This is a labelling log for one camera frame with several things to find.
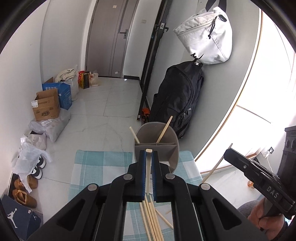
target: black bag strap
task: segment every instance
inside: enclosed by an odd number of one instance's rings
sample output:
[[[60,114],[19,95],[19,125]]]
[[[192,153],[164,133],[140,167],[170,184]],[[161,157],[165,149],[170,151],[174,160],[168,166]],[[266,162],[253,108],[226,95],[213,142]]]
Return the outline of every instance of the black bag strap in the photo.
[[[207,10],[207,12],[210,10],[210,8],[214,5],[214,3],[217,0],[208,0],[205,9]],[[219,0],[219,8],[221,8],[224,12],[226,12],[226,0]]]

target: blue box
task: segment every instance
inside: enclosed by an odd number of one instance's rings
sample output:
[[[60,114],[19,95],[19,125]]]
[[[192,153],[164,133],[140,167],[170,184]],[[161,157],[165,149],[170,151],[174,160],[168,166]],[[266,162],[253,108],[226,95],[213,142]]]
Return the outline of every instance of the blue box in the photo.
[[[3,196],[2,205],[9,223],[21,240],[27,240],[43,223],[40,213],[19,204],[7,195]]]
[[[61,108],[68,110],[72,105],[71,87],[65,83],[54,83],[54,78],[50,78],[42,84],[43,90],[57,89],[59,95],[59,105]]]

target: checkered tablecloth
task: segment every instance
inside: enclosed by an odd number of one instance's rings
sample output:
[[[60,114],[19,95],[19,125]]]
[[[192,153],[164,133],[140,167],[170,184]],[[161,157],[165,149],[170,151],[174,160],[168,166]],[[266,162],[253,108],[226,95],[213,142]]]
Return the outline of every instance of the checkered tablecloth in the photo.
[[[78,150],[72,172],[69,201],[90,183],[96,183],[99,186],[111,183],[116,177],[127,173],[128,166],[132,162],[132,152]],[[193,185],[199,185],[202,181],[190,151],[180,151],[174,174]],[[171,210],[170,203],[155,203],[155,207],[173,224],[171,212],[165,214]],[[174,240],[173,230],[161,218],[158,220],[164,240]],[[127,203],[123,240],[148,241],[139,203]]]

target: white tote bag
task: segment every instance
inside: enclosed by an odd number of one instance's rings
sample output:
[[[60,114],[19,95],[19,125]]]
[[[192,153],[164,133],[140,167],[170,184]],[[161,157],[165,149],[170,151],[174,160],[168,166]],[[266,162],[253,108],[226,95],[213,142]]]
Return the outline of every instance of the white tote bag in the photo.
[[[220,0],[219,6],[208,12],[215,1],[209,0],[205,9],[174,29],[189,54],[203,64],[225,62],[232,50],[232,29],[225,13],[226,0]]]

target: brown shoe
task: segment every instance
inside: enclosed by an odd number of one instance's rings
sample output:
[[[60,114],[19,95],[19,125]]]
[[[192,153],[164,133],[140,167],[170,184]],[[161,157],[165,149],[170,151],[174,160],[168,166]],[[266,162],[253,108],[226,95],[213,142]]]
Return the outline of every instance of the brown shoe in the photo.
[[[29,194],[22,190],[13,190],[12,195],[15,198],[15,200],[27,207],[36,208],[37,207],[37,201],[35,198],[31,197]]]
[[[27,180],[28,180],[28,184],[29,184],[30,188],[35,189],[38,187],[38,180],[35,177],[28,175]],[[24,184],[21,182],[20,178],[16,179],[14,184],[15,184],[15,188],[17,190],[26,191],[26,188],[25,188]]]

